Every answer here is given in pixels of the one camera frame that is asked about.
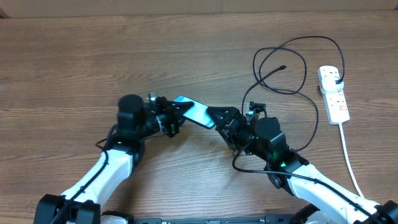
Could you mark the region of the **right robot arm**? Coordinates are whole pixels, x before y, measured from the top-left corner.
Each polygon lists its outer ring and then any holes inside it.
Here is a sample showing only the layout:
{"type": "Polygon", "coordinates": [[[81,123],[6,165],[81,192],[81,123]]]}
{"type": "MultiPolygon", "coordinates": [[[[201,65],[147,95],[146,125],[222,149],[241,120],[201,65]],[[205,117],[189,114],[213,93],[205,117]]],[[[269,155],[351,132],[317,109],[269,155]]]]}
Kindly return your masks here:
{"type": "Polygon", "coordinates": [[[305,222],[314,212],[323,212],[335,223],[397,223],[397,203],[381,205],[330,180],[289,147],[277,118],[258,117],[266,110],[264,104],[254,103],[249,109],[247,115],[235,107],[209,107],[206,112],[231,149],[265,161],[261,172],[275,188],[309,203],[293,223],[305,222]]]}

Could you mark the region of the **blue screen Galaxy smartphone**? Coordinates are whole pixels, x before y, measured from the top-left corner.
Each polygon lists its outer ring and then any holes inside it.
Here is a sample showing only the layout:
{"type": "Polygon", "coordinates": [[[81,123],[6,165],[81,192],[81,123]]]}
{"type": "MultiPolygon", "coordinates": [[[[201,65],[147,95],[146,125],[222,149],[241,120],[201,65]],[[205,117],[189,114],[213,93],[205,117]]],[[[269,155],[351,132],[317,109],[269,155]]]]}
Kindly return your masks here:
{"type": "Polygon", "coordinates": [[[187,112],[183,114],[183,116],[187,120],[206,129],[212,129],[215,126],[215,123],[206,112],[208,108],[207,105],[204,105],[203,103],[200,103],[183,95],[176,97],[174,101],[194,103],[194,105],[187,112]]]}

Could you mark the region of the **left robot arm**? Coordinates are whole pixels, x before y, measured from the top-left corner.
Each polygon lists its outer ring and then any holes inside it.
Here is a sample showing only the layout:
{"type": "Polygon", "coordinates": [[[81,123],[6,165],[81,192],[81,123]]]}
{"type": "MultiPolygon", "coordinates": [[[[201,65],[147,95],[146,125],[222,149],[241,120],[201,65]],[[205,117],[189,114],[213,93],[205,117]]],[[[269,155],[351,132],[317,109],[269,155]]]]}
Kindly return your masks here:
{"type": "Polygon", "coordinates": [[[120,183],[140,163],[145,141],[166,135],[174,137],[183,114],[193,102],[169,101],[165,97],[123,96],[118,103],[118,122],[96,143],[101,149],[97,163],[71,188],[60,195],[44,195],[35,211],[34,223],[134,223],[132,215],[102,212],[120,183]]]}

